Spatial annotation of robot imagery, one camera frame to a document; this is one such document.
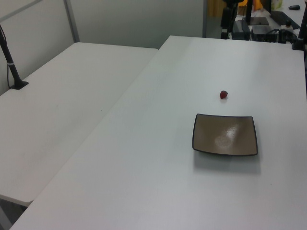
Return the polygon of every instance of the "floor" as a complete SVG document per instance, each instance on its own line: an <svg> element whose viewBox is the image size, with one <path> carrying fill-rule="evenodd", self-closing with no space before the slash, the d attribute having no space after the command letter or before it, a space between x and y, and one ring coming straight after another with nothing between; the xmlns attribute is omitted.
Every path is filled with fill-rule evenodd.
<svg viewBox="0 0 307 230"><path fill-rule="evenodd" d="M221 38L222 28L220 26L221 17L208 17L207 18L207 38Z"/></svg>
<svg viewBox="0 0 307 230"><path fill-rule="evenodd" d="M9 230L26 207L0 199L0 230Z"/></svg>

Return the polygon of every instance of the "square plate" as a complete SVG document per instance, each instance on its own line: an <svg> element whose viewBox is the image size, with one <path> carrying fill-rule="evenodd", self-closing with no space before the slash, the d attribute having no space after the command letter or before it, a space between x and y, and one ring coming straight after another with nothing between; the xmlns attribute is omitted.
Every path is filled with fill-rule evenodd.
<svg viewBox="0 0 307 230"><path fill-rule="evenodd" d="M254 119L251 116L197 114L192 147L200 152L220 155L257 155Z"/></svg>

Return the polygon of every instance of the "strawberry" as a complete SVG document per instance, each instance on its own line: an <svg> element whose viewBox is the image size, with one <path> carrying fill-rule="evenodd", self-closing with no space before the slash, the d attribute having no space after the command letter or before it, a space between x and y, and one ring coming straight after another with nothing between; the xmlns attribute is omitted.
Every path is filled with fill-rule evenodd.
<svg viewBox="0 0 307 230"><path fill-rule="evenodd" d="M227 97L227 95L228 95L228 93L227 93L225 90L221 91L221 93L220 93L220 97L221 97L221 99L226 98L226 97Z"/></svg>

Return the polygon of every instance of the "table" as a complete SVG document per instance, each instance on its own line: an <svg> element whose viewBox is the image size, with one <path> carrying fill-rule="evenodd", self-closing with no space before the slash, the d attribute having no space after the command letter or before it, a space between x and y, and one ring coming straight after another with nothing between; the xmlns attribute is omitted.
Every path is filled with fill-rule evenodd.
<svg viewBox="0 0 307 230"><path fill-rule="evenodd" d="M292 5L299 5L301 7L300 10L294 11L289 10L289 6ZM299 26L302 24L303 16L304 16L304 10L305 10L305 2L303 0L283 0L283 4L280 8L276 9L276 11L283 11L286 15L288 15L293 21L295 21ZM280 25L275 22L271 17L270 13L267 12L265 9L258 10L252 12L252 17L265 17L267 18L270 27L272 29L279 29ZM242 16L238 16L236 20L241 20Z"/></svg>
<svg viewBox="0 0 307 230"><path fill-rule="evenodd" d="M197 113L253 116L259 154L194 151ZM171 36L12 230L305 229L306 139L303 52Z"/></svg>
<svg viewBox="0 0 307 230"><path fill-rule="evenodd" d="M76 43L0 97L0 198L28 206L156 49Z"/></svg>

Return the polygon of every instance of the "white wall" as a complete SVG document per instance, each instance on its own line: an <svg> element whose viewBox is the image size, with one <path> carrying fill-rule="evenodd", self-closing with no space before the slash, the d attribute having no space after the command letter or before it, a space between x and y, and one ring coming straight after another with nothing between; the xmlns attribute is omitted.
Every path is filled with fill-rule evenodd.
<svg viewBox="0 0 307 230"><path fill-rule="evenodd" d="M81 42L160 48L170 35L202 37L204 0L70 2Z"/></svg>
<svg viewBox="0 0 307 230"><path fill-rule="evenodd" d="M63 0L42 0L0 24L21 79L73 44ZM6 60L0 49L0 95L7 90Z"/></svg>

